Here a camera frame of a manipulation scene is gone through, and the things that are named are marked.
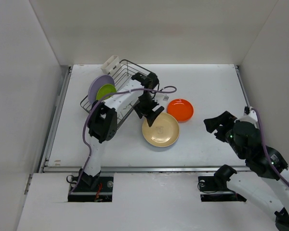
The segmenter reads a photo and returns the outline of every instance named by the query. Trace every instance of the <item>white table surface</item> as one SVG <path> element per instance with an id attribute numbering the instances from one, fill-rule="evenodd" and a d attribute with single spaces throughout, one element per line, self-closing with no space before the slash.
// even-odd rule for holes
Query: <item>white table surface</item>
<path id="1" fill-rule="evenodd" d="M 203 120 L 224 111 L 243 115 L 246 102 L 232 64 L 146 64 L 155 72 L 161 87 L 174 85 L 167 104 L 176 98 L 189 100 L 194 116 L 180 124 L 178 141 L 168 148 L 157 148 L 145 141 L 142 120 L 135 112 L 108 142 L 103 156 L 104 167 L 211 167 L 228 164 L 244 166 L 229 145 L 205 130 Z M 59 120 L 48 166 L 79 167 L 85 162 L 88 148 L 82 142 L 82 128 L 88 115 L 79 105 L 90 83 L 102 74 L 100 65 L 74 65 Z"/>
<path id="2" fill-rule="evenodd" d="M 266 188 L 256 174 L 243 174 Z M 248 201 L 201 202 L 196 173 L 115 174 L 111 203 L 68 203 L 66 175 L 33 175 L 17 231 L 277 230 Z"/>

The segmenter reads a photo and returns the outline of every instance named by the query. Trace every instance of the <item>wire dish rack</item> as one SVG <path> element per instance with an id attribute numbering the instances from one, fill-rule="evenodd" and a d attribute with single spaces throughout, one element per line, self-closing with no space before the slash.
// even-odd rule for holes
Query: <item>wire dish rack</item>
<path id="1" fill-rule="evenodd" d="M 148 69 L 135 64 L 129 60 L 123 59 L 119 62 L 117 66 L 114 67 L 114 74 L 109 75 L 112 76 L 112 78 L 115 81 L 115 87 L 117 91 L 121 90 L 130 78 L 135 75 L 136 73 L 140 72 L 141 74 L 147 76 L 150 73 L 153 73 L 152 71 L 149 71 Z M 132 113 L 133 107 L 138 103 L 138 99 L 130 102 L 126 108 L 124 108 L 121 112 L 118 113 L 118 129 L 121 127 L 123 122 L 127 119 L 127 117 Z M 86 96 L 81 102 L 80 106 L 86 111 L 90 112 L 92 105 L 89 103 L 88 96 Z"/>

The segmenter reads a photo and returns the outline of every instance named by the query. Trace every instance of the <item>purple cable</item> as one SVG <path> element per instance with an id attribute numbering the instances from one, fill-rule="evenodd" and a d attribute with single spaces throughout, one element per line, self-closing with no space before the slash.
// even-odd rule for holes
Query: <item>purple cable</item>
<path id="1" fill-rule="evenodd" d="M 252 110 L 254 110 L 256 112 L 256 115 L 257 115 L 257 118 L 258 118 L 258 124 L 259 124 L 259 130 L 260 130 L 260 134 L 261 134 L 261 142 L 262 142 L 262 148 L 263 148 L 263 151 L 264 151 L 264 155 L 265 155 L 266 159 L 268 160 L 269 165 L 272 168 L 272 170 L 278 175 L 279 178 L 281 178 L 281 180 L 284 182 L 284 184 L 286 184 L 289 187 L 289 182 L 279 173 L 279 171 L 272 164 L 272 160 L 270 158 L 268 150 L 266 149 L 264 131 L 263 131 L 263 126 L 262 126 L 262 122 L 261 122 L 261 119 L 260 119 L 260 114 L 259 114 L 257 109 L 252 108 Z"/>
<path id="2" fill-rule="evenodd" d="M 163 89 L 166 89 L 166 88 L 173 88 L 174 90 L 171 90 L 171 91 L 163 91 Z M 75 186 L 72 188 L 72 190 L 68 193 L 68 195 L 70 195 L 75 189 L 76 187 L 78 186 L 79 182 L 80 182 L 80 179 L 81 179 L 81 176 L 84 172 L 84 169 L 86 168 L 91 156 L 92 156 L 92 148 L 90 146 L 90 144 L 86 141 L 86 128 L 87 128 L 87 125 L 88 125 L 88 122 L 93 114 L 93 112 L 95 111 L 96 107 L 108 96 L 113 96 L 113 95 L 123 95 L 123 94 L 127 94 L 127 93 L 131 93 L 132 91 L 137 91 L 137 90 L 145 90 L 145 91 L 149 91 L 149 92 L 155 92 L 155 93 L 174 93 L 177 91 L 177 88 L 175 86 L 166 86 L 164 88 L 162 88 L 161 90 L 153 90 L 153 89 L 147 89 L 147 88 L 135 88 L 135 89 L 131 89 L 131 90 L 127 90 L 127 91 L 122 91 L 122 92 L 113 92 L 113 93 L 109 93 L 107 95 L 104 95 L 98 102 L 96 102 L 96 104 L 93 106 L 93 108 L 90 110 L 90 113 L 86 119 L 86 122 L 83 126 L 83 130 L 82 130 L 82 140 L 83 142 L 85 143 L 85 145 L 88 146 L 89 148 L 89 155 L 88 155 L 88 158 L 85 162 L 85 164 L 83 165 L 83 168 L 82 168 L 82 171 L 79 173 L 78 175 L 78 180 L 75 184 Z"/>

